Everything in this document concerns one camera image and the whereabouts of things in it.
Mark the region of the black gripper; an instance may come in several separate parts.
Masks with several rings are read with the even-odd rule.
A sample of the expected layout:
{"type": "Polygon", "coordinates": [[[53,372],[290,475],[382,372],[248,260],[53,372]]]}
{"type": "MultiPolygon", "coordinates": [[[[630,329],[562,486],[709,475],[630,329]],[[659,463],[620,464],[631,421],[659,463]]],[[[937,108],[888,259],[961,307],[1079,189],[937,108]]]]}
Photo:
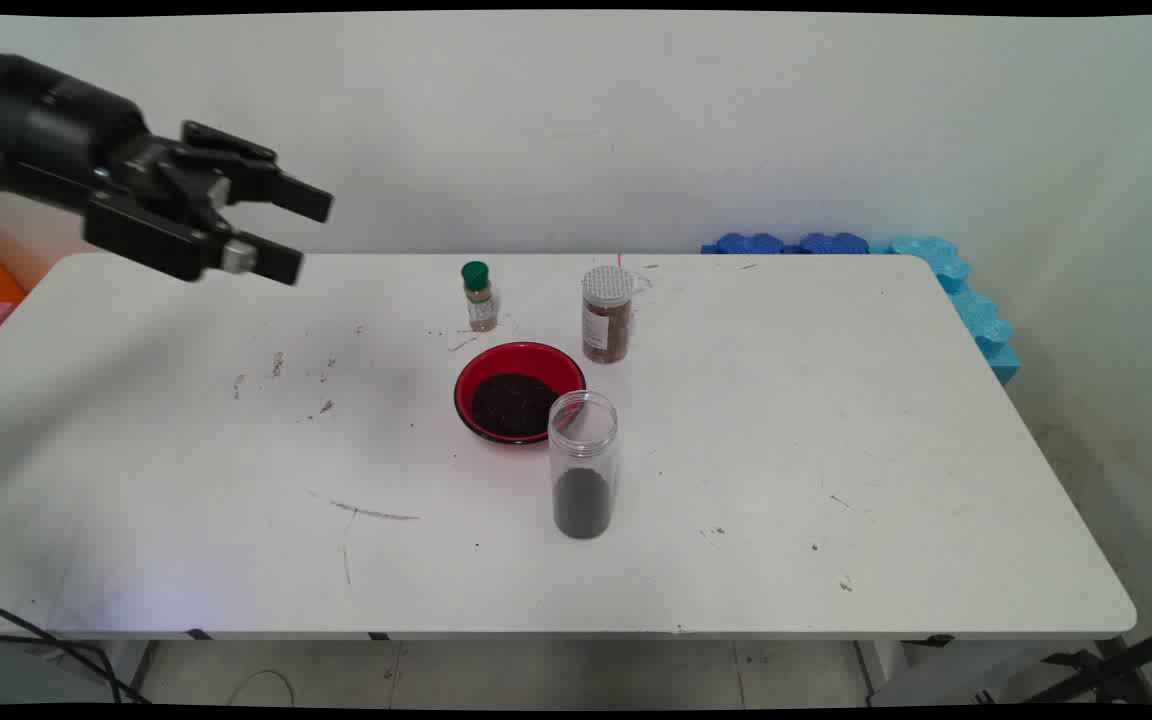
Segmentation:
{"type": "Polygon", "coordinates": [[[276,152],[187,120],[156,136],[127,97],[0,53],[0,192],[86,213],[86,241],[185,282],[207,272],[297,285],[305,253],[242,232],[221,210],[262,202],[325,223],[334,197],[276,152]],[[128,162],[147,151],[151,168],[128,162]]]}

